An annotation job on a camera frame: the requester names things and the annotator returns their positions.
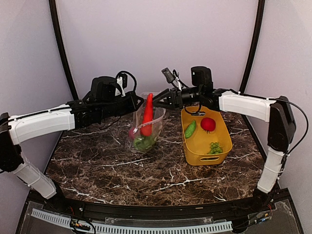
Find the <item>clear zip top bag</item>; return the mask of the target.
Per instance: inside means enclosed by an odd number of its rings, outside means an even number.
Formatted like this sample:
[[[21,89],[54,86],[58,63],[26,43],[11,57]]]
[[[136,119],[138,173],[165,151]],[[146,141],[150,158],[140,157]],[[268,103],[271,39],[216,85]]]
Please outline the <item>clear zip top bag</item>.
[[[132,126],[128,132],[125,148],[129,151],[146,153],[155,145],[163,128],[166,114],[164,108],[155,107],[152,98],[158,93],[141,94],[143,104],[133,113]]]

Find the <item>pink red toy fruit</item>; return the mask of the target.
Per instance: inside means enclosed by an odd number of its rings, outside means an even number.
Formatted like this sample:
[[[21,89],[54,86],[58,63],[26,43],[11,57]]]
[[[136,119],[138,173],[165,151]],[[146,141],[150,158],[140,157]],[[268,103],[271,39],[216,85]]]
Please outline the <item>pink red toy fruit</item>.
[[[136,128],[131,128],[131,129],[129,130],[129,138],[135,139],[135,138],[136,138],[136,132],[137,132],[137,129],[136,129]]]

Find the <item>red toy chili pepper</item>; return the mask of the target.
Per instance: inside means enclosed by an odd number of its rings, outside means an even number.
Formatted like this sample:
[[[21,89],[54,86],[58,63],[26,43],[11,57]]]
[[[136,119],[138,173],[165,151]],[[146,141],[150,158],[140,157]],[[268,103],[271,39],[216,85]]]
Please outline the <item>red toy chili pepper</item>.
[[[154,116],[154,114],[153,114],[153,94],[150,93],[146,99],[146,105],[145,105],[142,123],[146,124],[148,122],[151,122],[153,120],[153,116]],[[140,133],[145,137],[149,137],[152,134],[152,124],[144,125],[140,129]]]

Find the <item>yellow plastic basket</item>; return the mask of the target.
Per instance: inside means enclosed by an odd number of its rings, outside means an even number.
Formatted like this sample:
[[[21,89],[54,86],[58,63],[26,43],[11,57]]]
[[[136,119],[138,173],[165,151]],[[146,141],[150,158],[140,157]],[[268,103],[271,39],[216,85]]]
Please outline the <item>yellow plastic basket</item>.
[[[220,164],[232,149],[221,113],[190,106],[181,111],[185,158],[193,166]]]

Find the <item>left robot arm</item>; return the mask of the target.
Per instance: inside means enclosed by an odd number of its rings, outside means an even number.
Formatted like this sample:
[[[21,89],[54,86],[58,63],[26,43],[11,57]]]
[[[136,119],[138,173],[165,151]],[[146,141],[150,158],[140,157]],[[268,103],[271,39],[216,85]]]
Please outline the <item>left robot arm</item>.
[[[28,187],[36,190],[57,212],[69,208],[57,184],[46,177],[22,153],[20,144],[24,141],[54,132],[82,129],[92,124],[101,124],[108,117],[121,117],[135,112],[143,104],[143,98],[136,95],[136,87],[125,92],[127,78],[136,78],[127,71],[120,71],[115,77],[94,78],[91,90],[83,99],[22,116],[0,116],[0,169],[13,173]]]

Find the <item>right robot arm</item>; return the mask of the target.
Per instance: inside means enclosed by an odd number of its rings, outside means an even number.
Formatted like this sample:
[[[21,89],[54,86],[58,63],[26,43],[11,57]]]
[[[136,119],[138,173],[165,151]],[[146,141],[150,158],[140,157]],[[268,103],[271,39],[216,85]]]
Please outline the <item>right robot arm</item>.
[[[261,211],[272,200],[287,158],[295,149],[290,146],[296,131],[292,112],[294,103],[285,96],[269,98],[233,89],[215,89],[212,72],[205,66],[192,67],[191,77],[191,87],[184,85],[181,89],[166,89],[153,98],[153,104],[169,110],[181,110],[189,104],[199,103],[212,111],[242,114],[269,124],[268,154],[253,197],[249,200],[250,210]]]

